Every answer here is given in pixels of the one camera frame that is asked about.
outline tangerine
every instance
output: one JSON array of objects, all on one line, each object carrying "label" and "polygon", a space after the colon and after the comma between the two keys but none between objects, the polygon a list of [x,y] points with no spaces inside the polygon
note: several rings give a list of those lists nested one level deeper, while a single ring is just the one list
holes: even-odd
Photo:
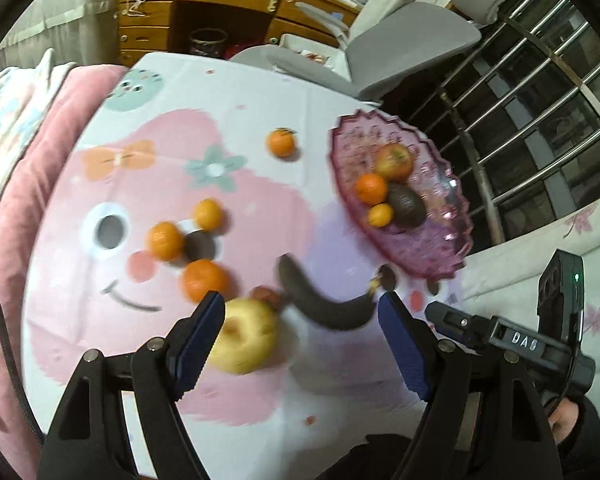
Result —
[{"label": "tangerine", "polygon": [[289,128],[276,128],[267,136],[267,148],[280,158],[292,155],[296,150],[293,131]]},{"label": "tangerine", "polygon": [[196,260],[185,267],[182,286],[186,296],[199,303],[210,290],[226,295],[229,289],[229,275],[211,260]]},{"label": "tangerine", "polygon": [[356,181],[358,198],[367,205],[377,205],[384,202],[389,187],[384,178],[375,173],[365,173]]},{"label": "tangerine", "polygon": [[384,227],[394,219],[394,210],[388,204],[378,204],[369,210],[368,220],[373,227]]},{"label": "tangerine", "polygon": [[203,231],[213,231],[222,225],[224,213],[213,198],[205,198],[193,209],[193,220]]},{"label": "tangerine", "polygon": [[160,222],[146,234],[146,248],[158,260],[168,262],[182,254],[184,236],[172,222]]}]

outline wooden desk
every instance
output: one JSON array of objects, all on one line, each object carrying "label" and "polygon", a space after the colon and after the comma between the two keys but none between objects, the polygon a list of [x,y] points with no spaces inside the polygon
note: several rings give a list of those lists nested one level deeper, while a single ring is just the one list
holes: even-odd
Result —
[{"label": "wooden desk", "polygon": [[133,0],[118,0],[120,63],[131,66],[147,52],[189,50],[189,34],[200,27],[219,27],[228,44],[273,43],[290,33],[337,46],[335,38],[296,6],[305,2],[329,13],[339,13],[350,25],[358,11],[338,0],[146,0],[137,11],[126,12]]}]

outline drawer handle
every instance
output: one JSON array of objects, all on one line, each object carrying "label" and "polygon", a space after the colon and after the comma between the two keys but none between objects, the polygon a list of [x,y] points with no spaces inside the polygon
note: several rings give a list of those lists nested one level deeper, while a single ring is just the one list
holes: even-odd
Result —
[{"label": "drawer handle", "polygon": [[276,7],[278,6],[279,0],[269,0],[269,7],[267,7],[267,11],[276,12]]}]

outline teal circle print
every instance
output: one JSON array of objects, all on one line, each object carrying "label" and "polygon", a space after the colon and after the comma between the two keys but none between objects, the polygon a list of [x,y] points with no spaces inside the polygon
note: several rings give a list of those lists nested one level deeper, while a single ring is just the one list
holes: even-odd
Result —
[{"label": "teal circle print", "polygon": [[116,112],[136,110],[156,97],[163,86],[164,80],[160,74],[133,68],[105,99],[104,107]]}]

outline black banana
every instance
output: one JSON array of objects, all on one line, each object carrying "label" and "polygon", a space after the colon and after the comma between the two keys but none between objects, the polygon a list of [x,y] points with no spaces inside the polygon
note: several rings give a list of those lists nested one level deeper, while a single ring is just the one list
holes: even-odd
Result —
[{"label": "black banana", "polygon": [[295,306],[312,321],[331,330],[354,330],[369,322],[376,310],[375,287],[353,300],[331,301],[317,292],[296,261],[283,254],[278,258],[278,279]]}]

